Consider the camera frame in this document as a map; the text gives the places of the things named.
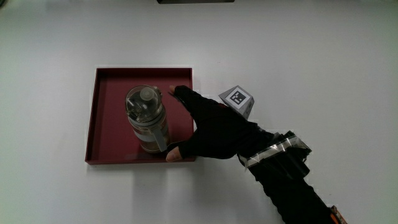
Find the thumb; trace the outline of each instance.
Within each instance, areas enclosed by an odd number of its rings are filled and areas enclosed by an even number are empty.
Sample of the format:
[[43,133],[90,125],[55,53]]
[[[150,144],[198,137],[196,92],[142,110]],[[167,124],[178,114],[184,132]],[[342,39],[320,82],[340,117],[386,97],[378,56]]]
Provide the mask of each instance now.
[[180,159],[182,159],[182,156],[180,154],[180,148],[178,146],[172,149],[166,156],[167,162],[174,162]]

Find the bottle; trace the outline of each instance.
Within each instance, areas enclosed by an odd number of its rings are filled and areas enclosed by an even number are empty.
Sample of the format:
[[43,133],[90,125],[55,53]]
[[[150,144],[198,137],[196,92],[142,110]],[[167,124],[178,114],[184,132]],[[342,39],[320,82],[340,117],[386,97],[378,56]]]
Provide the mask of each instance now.
[[126,113],[140,145],[146,152],[159,153],[170,143],[162,93],[156,86],[140,85],[126,96]]

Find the black sleeve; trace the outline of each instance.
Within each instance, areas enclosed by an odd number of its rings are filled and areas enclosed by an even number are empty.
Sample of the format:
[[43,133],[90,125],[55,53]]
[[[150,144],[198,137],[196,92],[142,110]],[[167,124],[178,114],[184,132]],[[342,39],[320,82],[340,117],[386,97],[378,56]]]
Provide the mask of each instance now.
[[262,184],[285,223],[334,224],[330,218],[331,210],[311,186],[303,179],[293,180],[273,174],[265,166],[266,162],[262,161],[249,170]]

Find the jar lid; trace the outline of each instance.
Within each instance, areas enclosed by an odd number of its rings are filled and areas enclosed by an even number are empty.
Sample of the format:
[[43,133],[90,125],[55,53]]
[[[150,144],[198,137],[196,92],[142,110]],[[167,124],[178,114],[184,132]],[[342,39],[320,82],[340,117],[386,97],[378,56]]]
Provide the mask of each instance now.
[[126,96],[126,113],[134,121],[151,121],[162,109],[162,93],[156,86],[136,86]]

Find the table surface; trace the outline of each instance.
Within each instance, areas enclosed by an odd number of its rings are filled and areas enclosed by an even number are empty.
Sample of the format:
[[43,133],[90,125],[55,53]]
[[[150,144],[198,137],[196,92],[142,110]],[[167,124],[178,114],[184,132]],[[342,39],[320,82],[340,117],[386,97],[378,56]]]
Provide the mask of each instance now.
[[396,1],[9,1],[0,9],[0,223],[282,223],[234,157],[84,162],[95,69],[193,67],[293,129],[348,223],[398,220]]

